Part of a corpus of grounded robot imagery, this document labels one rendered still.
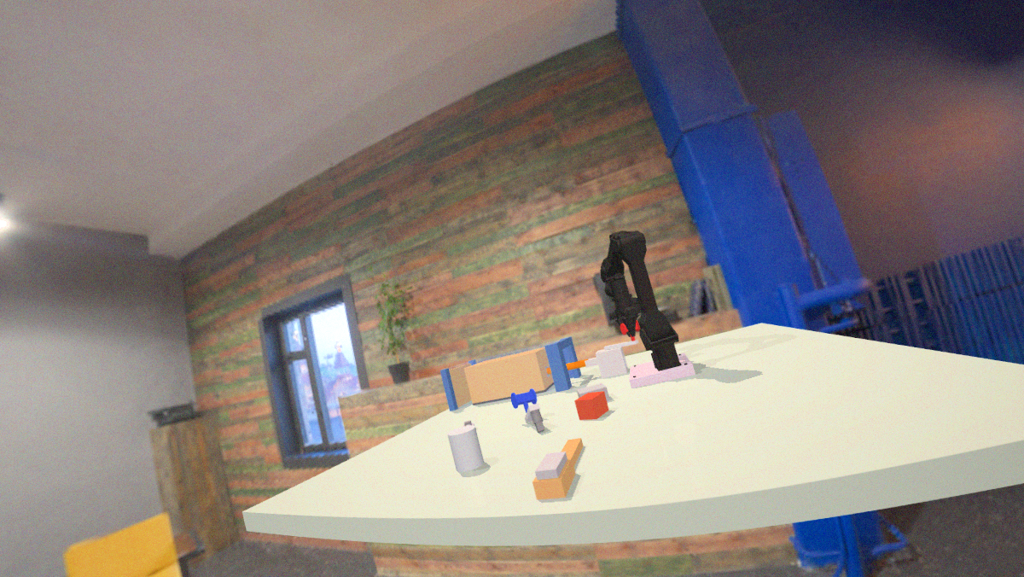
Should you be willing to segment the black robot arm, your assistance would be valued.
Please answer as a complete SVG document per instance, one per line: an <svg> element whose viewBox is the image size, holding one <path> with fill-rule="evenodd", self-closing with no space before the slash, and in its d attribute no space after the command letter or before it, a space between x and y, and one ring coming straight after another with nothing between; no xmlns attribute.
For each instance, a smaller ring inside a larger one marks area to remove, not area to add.
<svg viewBox="0 0 1024 577"><path fill-rule="evenodd" d="M644 264L647 251L644 234L639 231L621 230L609 235L608 257L601 264L601 280L606 284L605 293L613 297L616 293L628 292L625 280L625 264L629 265L631 282L637 298L630 297L631 306L639 306L642 315L638 319L639 337L651 357L657 370L680 366L675 349L678 333L667 322L667 318L655 303L654 291ZM623 260L623 261L621 261Z"/></svg>

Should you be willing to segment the grey cylinder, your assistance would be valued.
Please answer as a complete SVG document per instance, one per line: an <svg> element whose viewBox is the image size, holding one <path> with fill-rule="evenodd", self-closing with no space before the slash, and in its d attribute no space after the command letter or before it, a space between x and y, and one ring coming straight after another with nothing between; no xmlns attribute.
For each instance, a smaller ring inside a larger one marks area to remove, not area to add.
<svg viewBox="0 0 1024 577"><path fill-rule="evenodd" d="M475 470L485 463L475 426L461 426L447 432L454 463L459 473Z"/></svg>

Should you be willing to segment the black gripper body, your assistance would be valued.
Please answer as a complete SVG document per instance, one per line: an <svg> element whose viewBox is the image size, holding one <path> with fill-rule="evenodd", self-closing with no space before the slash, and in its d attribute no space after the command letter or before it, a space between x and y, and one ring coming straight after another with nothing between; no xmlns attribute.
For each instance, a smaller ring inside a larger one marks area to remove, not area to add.
<svg viewBox="0 0 1024 577"><path fill-rule="evenodd" d="M611 320L611 318L628 318L630 316L634 316L637 315L637 313L642 312L640 305L631 306L630 297L631 293L629 293L629 291L624 293L616 293L615 295L613 295L613 298L611 298L611 302L614 301L616 310L614 312L609 313L608 317L609 320Z"/></svg>

